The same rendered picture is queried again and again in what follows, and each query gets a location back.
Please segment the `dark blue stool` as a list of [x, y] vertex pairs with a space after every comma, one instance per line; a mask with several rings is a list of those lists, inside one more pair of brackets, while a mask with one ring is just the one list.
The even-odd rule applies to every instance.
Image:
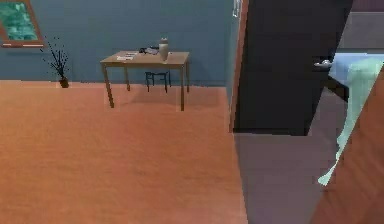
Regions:
[[155, 80], [159, 79], [164, 83], [164, 89], [165, 92], [168, 92], [168, 88], [172, 86], [171, 82], [171, 73], [169, 71], [167, 72], [149, 72], [147, 71], [145, 73], [145, 81], [147, 86], [147, 91], [150, 91], [150, 86], [155, 85]]

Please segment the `white vase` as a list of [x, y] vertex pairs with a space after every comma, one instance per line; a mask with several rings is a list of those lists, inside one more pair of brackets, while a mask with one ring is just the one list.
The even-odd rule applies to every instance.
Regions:
[[159, 42], [159, 54], [163, 61], [167, 60], [168, 53], [169, 53], [168, 39], [162, 38]]

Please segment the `light wooden table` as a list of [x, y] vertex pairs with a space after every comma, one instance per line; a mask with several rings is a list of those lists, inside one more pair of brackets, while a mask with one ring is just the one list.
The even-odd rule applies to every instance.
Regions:
[[[116, 56], [124, 55], [126, 53], [137, 52], [133, 60], [118, 61]], [[100, 61], [101, 71], [103, 73], [104, 82], [106, 86], [109, 106], [114, 107], [114, 100], [110, 81], [108, 78], [107, 69], [109, 67], [122, 67], [124, 70], [124, 77], [126, 89], [130, 90], [130, 82], [128, 77], [128, 69], [137, 68], [153, 68], [153, 69], [168, 69], [178, 70], [180, 76], [180, 110], [185, 109], [185, 93], [190, 90], [190, 75], [189, 75], [189, 52], [170, 52], [166, 61], [163, 61], [159, 54], [143, 54], [138, 51], [119, 51]]]

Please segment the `white papers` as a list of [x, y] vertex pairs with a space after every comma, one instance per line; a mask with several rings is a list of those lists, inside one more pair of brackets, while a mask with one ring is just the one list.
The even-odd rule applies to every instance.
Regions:
[[116, 59], [118, 61], [125, 61], [125, 60], [133, 60], [134, 57], [137, 55], [137, 52], [134, 53], [126, 53], [124, 55], [118, 55], [116, 56]]

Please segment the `black room door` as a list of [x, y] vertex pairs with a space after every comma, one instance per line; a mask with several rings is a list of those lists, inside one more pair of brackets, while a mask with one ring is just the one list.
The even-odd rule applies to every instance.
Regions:
[[305, 136], [354, 0], [248, 0], [234, 131]]

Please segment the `dark twig house plant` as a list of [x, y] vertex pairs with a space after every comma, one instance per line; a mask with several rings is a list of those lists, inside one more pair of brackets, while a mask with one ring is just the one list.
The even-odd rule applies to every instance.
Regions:
[[53, 75], [58, 76], [58, 82], [62, 88], [69, 87], [69, 80], [66, 73], [69, 71], [68, 61], [69, 56], [65, 51], [65, 45], [59, 44], [60, 38], [53, 36], [50, 40], [47, 40], [47, 48], [40, 49], [41, 53], [47, 53], [47, 57], [43, 57], [42, 60], [52, 70]]

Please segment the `brown framed window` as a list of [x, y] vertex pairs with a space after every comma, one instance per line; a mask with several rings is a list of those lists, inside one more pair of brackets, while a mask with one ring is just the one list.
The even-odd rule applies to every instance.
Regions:
[[44, 46], [30, 0], [0, 0], [0, 46], [3, 48]]

